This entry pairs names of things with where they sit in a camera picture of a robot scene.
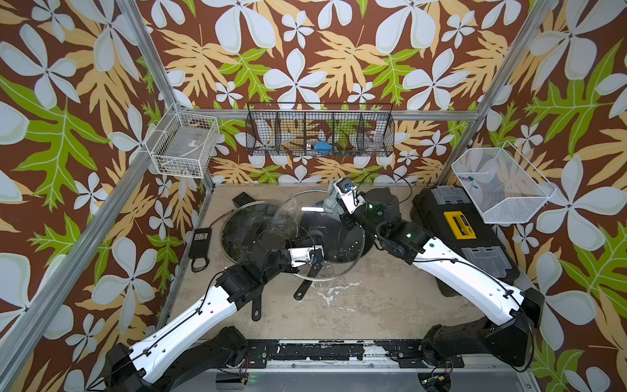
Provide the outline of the glass pot lid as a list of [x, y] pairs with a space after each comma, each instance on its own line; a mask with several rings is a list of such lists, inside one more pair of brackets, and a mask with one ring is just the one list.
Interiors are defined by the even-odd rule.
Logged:
[[251, 252], [255, 240], [265, 234], [293, 238], [297, 225], [286, 217], [274, 219], [279, 205], [268, 201], [256, 201], [236, 208], [220, 230], [220, 246], [233, 263]]
[[286, 240], [298, 277], [310, 282], [339, 279], [367, 253], [363, 229], [346, 228], [340, 213], [330, 194], [320, 189], [297, 193], [279, 206], [270, 232]]

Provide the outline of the small pan with lid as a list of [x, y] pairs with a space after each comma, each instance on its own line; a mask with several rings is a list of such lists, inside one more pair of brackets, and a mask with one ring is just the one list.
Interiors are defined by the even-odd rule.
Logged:
[[301, 301], [314, 283], [327, 283], [348, 274], [358, 261], [372, 249], [373, 243], [359, 227], [347, 230], [344, 225], [325, 214], [323, 202], [302, 207], [298, 235], [314, 241], [324, 251], [323, 269], [315, 279], [308, 279], [310, 266], [302, 266], [299, 274], [303, 282], [294, 293], [294, 299]]

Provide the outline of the green microfibre cloth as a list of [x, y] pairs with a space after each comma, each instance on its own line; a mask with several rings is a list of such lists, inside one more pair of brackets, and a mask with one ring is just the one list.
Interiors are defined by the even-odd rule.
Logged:
[[348, 212], [346, 207], [346, 198], [348, 196], [352, 196], [350, 191], [343, 194], [334, 184], [332, 184], [329, 188], [328, 197], [323, 201], [323, 210], [325, 214], [336, 221], [340, 221], [341, 215]]

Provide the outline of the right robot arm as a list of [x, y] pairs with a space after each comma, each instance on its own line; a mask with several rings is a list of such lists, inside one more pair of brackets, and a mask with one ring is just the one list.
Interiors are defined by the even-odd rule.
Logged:
[[420, 345], [428, 364], [437, 367], [459, 355], [490, 354], [517, 372], [530, 367], [545, 304], [542, 293], [503, 282], [416, 222], [403, 220], [396, 197], [385, 207], [349, 179], [335, 184], [333, 192], [347, 228], [362, 228], [380, 250], [443, 281], [483, 312], [483, 318], [473, 322], [432, 326]]

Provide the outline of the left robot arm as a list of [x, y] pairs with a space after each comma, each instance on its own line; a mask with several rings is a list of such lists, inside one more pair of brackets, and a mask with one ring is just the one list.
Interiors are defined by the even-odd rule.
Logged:
[[114, 346], [105, 356], [102, 381], [94, 385], [107, 391], [171, 391], [210, 368], [238, 365], [248, 341], [237, 328], [223, 328], [205, 343], [199, 338], [258, 298], [279, 274], [322, 261], [324, 243], [318, 230], [295, 239], [262, 234], [183, 314], [133, 346]]

